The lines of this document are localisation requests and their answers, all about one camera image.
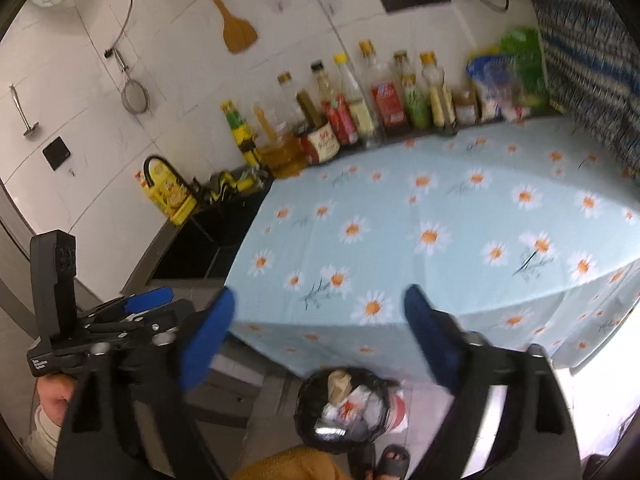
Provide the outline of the cream left sleeve forearm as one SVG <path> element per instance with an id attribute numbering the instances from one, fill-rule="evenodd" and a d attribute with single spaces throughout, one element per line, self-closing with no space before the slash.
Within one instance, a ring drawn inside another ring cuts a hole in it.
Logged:
<path id="1" fill-rule="evenodd" d="M 61 427 L 55 425 L 43 408 L 38 406 L 34 414 L 34 429 L 24 443 L 24 449 L 38 468 L 47 478 L 53 478 L 54 461 Z"/>

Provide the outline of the person's left hand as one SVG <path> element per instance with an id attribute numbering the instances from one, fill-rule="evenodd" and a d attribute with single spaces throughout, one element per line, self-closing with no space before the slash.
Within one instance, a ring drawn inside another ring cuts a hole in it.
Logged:
<path id="1" fill-rule="evenodd" d="M 40 405 L 44 414 L 58 427 L 63 425 L 76 385 L 76 380 L 65 374 L 50 374 L 37 379 L 36 389 Z"/>

